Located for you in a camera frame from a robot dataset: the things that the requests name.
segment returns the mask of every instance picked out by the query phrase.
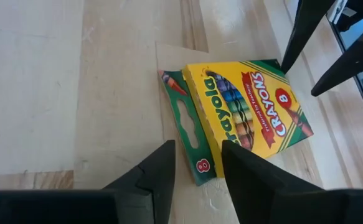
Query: wooden table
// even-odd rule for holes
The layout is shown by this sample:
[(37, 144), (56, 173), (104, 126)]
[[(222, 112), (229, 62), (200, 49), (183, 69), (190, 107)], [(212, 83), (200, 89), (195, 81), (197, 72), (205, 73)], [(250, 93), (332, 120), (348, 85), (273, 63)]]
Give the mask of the wooden table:
[[(194, 185), (156, 70), (281, 61), (296, 3), (0, 0), (0, 189), (100, 189), (176, 139), (171, 223), (238, 223), (224, 179)], [(354, 80), (310, 95), (340, 54), (324, 18), (287, 74), (314, 136), (269, 161), (325, 189), (363, 188)]]

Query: crayon box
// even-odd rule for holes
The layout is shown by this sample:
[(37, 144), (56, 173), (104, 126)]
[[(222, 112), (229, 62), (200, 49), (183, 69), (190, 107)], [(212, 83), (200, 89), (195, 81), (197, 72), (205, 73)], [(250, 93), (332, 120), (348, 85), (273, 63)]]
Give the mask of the crayon box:
[(223, 140), (267, 158), (313, 135), (276, 60), (191, 64), (182, 72), (218, 177)]

